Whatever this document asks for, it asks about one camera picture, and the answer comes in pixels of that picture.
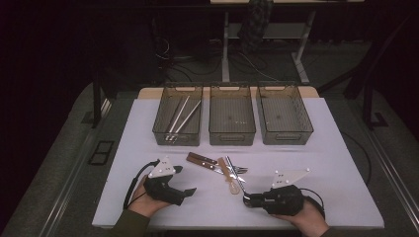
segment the sleeve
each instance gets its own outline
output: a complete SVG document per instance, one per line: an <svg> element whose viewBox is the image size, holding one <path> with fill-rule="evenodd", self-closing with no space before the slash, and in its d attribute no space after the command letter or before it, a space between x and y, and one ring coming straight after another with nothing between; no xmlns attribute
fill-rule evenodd
<svg viewBox="0 0 419 237"><path fill-rule="evenodd" d="M150 219L131 210L124 210L108 237L142 237Z"/></svg>
<svg viewBox="0 0 419 237"><path fill-rule="evenodd" d="M337 229L328 229L324 234L322 234L320 237L345 237L345 235L337 230Z"/></svg>

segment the gray carpet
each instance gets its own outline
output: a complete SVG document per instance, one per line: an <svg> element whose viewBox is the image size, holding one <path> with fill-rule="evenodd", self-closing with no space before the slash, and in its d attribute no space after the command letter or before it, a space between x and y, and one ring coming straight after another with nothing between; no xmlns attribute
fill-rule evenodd
<svg viewBox="0 0 419 237"><path fill-rule="evenodd" d="M290 52L296 44L274 41L264 45L257 55L250 55L253 62L264 74L280 80L296 80ZM311 44L302 58L310 84L314 87L323 85L336 76L355 66L369 48L368 43L354 42L333 45L329 43ZM231 81L266 80L255 72L241 55L230 54ZM174 66L178 70L169 70L168 78L173 81L213 81L220 80L220 56L215 55L209 62L189 61ZM341 95L345 83L342 83L321 96L335 118L350 153L366 180L369 175L368 158L372 162L372 177L369 190L384 218L385 228L370 231L347 230L351 236L418 236L418 232L409 219L405 208L394 190L388 176L379 162L379 154L369 139L369 132L361 122L361 100L347 101ZM87 87L74 104L67 123L56 138L42 167L32 185L23 197L17 211L10 220L3 236L104 236L106 231L91 225L106 182L109 170L135 94L122 93L111 101L96 129L84 123L86 114L92 111L92 88ZM388 127L377 127L372 133L377 137L400 174L414 199L418 199L419 145L397 114L379 94L374 95L374 111L380 112L388 122ZM104 166L88 165L94 149L101 140L114 141L108 163ZM48 218L55 206L62 210ZM194 232L167 232L167 236L194 235ZM216 236L240 235L240 232L217 232ZM279 236L273 232L247 232L246 236Z"/></svg>

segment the person's left hand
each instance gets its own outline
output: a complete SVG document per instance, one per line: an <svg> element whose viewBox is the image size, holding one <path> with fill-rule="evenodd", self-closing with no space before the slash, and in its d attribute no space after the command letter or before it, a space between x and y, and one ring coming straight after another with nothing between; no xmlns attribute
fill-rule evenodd
<svg viewBox="0 0 419 237"><path fill-rule="evenodd" d="M150 218L156 211L170 205L170 203L153 199L147 194L143 185L146 177L142 177L141 182L133 192L131 197L132 203L128 209Z"/></svg>

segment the plastic storage bin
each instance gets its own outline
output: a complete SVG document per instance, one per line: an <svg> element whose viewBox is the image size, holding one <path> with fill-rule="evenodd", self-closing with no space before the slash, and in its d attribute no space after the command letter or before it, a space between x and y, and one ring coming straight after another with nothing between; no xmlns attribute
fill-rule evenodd
<svg viewBox="0 0 419 237"><path fill-rule="evenodd" d="M202 83L167 83L153 126L157 144L199 146Z"/></svg>
<svg viewBox="0 0 419 237"><path fill-rule="evenodd" d="M256 133L250 86L247 83L212 83L209 99L209 143L253 144Z"/></svg>
<svg viewBox="0 0 419 237"><path fill-rule="evenodd" d="M307 142L313 127L294 82L259 82L256 101L264 144Z"/></svg>

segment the hand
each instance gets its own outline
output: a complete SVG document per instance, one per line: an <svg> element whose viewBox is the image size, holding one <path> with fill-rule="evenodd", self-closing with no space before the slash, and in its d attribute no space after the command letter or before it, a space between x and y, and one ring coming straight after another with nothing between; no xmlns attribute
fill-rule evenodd
<svg viewBox="0 0 419 237"><path fill-rule="evenodd" d="M143 185L146 177L142 177L141 182L139 182L138 187L133 192L131 197L133 202L129 205L128 209L150 218L156 211L170 205L170 203L153 199L147 194Z"/></svg>
<svg viewBox="0 0 419 237"><path fill-rule="evenodd" d="M329 229L323 216L308 200L304 201L302 210L295 216L272 215L276 218L289 221L307 237L320 237Z"/></svg>

